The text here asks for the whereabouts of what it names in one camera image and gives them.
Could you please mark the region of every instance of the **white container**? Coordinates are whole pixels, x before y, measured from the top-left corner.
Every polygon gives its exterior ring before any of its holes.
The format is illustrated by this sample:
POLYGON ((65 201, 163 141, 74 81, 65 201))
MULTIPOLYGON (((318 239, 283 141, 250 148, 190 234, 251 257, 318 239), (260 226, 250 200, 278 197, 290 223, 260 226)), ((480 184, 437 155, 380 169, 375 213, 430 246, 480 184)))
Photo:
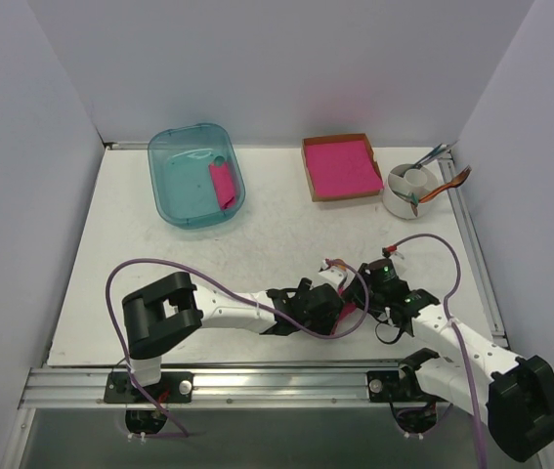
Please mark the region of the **white container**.
POLYGON ((400 164, 396 166, 387 176, 387 185, 383 191, 383 204, 394 215, 406 220, 421 218, 431 209, 433 200, 427 203, 420 203, 417 206, 417 215, 413 213, 411 204, 396 192, 409 195, 415 194, 417 198, 422 198, 440 185, 437 177, 426 167, 421 169, 409 169, 410 164, 400 164))

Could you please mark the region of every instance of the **pink object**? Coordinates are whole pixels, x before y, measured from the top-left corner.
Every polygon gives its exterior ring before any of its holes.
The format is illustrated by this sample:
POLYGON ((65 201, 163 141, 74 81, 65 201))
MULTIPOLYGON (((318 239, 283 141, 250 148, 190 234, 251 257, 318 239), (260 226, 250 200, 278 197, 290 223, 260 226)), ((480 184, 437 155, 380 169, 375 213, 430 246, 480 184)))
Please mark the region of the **pink object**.
POLYGON ((234 180, 229 172, 228 164, 216 166, 214 163, 209 165, 209 174, 211 182, 218 197, 218 205, 221 210, 225 210, 235 204, 235 186, 234 180))
POLYGON ((383 189, 362 140, 305 147, 307 169, 320 197, 343 197, 383 189))

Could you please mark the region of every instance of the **tabletop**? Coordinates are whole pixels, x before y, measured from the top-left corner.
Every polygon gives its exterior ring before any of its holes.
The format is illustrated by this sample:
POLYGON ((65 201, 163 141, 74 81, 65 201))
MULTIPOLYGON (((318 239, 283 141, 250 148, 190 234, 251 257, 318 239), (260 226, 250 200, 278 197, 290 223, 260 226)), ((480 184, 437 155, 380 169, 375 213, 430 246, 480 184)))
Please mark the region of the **tabletop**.
MULTIPOLYGON (((428 149, 374 149, 381 173, 419 159, 428 149)), ((238 292, 296 286, 301 277, 316 283, 324 258, 341 258, 357 268, 381 257, 381 248, 417 233, 445 238, 463 270, 450 311, 488 339, 490 328, 448 196, 438 196, 423 218, 405 221, 390 214, 381 196, 312 202, 297 148, 235 147, 246 199, 229 221, 199 230, 181 230, 162 220, 155 208, 147 151, 108 149, 103 158, 87 221, 50 350, 48 365, 111 365, 122 358, 105 302, 109 272, 136 257, 168 259, 195 267, 238 292)), ((441 178, 440 168, 429 168, 441 178)), ((442 298, 455 270, 447 250, 433 239, 401 246, 401 278, 442 298)), ((123 327, 120 301, 128 293, 165 277, 171 269, 138 265, 123 270, 112 287, 115 314, 123 327)), ((338 331, 353 325, 361 311, 338 331)), ((198 330, 164 356, 165 363, 266 363, 399 360, 423 343, 408 336, 381 344, 376 322, 367 318, 339 340, 319 340, 304 332, 287 337, 245 330, 198 330)), ((389 340, 396 329, 381 326, 389 340)))

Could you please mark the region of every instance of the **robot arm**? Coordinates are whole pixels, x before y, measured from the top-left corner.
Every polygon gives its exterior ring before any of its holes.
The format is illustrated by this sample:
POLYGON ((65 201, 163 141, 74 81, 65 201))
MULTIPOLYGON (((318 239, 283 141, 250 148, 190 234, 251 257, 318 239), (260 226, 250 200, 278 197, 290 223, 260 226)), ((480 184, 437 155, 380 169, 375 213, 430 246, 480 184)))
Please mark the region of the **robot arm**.
MULTIPOLYGON (((440 302, 425 290, 410 290, 391 260, 363 264, 359 270, 370 296, 370 313, 428 347, 401 363, 400 391, 410 398, 439 397, 472 413, 459 343, 440 302)), ((177 272, 122 300, 134 377, 142 386, 159 382, 161 356, 200 327, 238 328, 263 335, 289 335, 298 328, 259 305, 271 305, 313 332, 328 335, 345 305, 362 306, 362 285, 353 281, 342 294, 345 274, 338 267, 321 273, 330 283, 312 287, 303 278, 297 288, 240 294, 242 303, 213 289, 194 285, 177 272), (166 316, 164 304, 175 310, 166 316)), ((475 375, 481 418, 498 445, 525 461, 554 441, 554 373, 540 357, 524 360, 496 347, 465 324, 459 327, 475 375)))

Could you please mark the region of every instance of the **wall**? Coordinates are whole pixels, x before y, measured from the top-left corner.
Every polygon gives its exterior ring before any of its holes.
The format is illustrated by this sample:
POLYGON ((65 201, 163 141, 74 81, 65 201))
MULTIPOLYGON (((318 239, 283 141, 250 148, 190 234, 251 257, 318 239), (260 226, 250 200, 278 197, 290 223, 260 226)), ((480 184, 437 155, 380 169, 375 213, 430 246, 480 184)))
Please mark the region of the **wall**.
POLYGON ((554 0, 537 0, 461 133, 511 345, 554 366, 554 0))
POLYGON ((56 319, 102 145, 24 0, 0 0, 0 460, 56 319))
POLYGON ((29 0, 105 141, 456 139, 533 0, 29 0))

